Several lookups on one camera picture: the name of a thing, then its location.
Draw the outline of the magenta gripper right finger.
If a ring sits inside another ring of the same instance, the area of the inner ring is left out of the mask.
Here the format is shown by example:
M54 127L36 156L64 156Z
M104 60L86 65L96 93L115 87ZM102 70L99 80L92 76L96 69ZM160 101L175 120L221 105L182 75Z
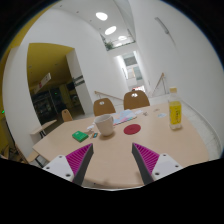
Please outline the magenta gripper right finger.
M145 185L182 169L182 166L168 154L158 154L137 143L132 144L132 154Z

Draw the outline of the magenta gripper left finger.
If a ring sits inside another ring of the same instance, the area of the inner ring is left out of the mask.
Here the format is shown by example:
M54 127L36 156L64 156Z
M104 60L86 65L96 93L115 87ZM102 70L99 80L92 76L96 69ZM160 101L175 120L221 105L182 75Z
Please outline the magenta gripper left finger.
M93 144L88 144L66 156L58 155L44 170L81 186L93 154Z

